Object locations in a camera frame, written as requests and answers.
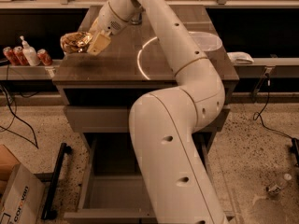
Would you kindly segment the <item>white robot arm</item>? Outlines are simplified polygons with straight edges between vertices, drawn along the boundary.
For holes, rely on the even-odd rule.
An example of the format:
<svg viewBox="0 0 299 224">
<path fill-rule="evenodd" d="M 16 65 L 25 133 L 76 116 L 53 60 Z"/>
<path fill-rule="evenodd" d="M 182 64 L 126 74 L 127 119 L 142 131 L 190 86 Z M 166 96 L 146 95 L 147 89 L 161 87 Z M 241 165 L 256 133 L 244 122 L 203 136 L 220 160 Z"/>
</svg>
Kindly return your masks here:
<svg viewBox="0 0 299 224">
<path fill-rule="evenodd" d="M 221 112 L 221 78 L 164 0 L 108 0 L 101 8 L 91 54 L 105 49 L 139 9 L 144 9 L 174 74 L 176 86 L 139 97 L 129 131 L 159 224 L 229 224 L 206 173 L 193 133 Z"/>
</svg>

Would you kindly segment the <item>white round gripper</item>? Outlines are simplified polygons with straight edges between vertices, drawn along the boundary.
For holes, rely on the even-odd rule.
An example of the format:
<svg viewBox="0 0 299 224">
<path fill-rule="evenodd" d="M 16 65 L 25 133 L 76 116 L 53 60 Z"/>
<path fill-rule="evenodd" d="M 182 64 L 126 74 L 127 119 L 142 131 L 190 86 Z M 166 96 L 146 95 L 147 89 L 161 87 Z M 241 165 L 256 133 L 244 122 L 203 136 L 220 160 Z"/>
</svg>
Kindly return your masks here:
<svg viewBox="0 0 299 224">
<path fill-rule="evenodd" d="M 119 34 L 128 24 L 127 7 L 121 2 L 106 2 L 99 11 L 98 18 L 94 20 L 89 29 L 91 34 L 97 33 L 87 52 L 91 55 L 98 55 L 111 42 L 109 33 Z"/>
</svg>

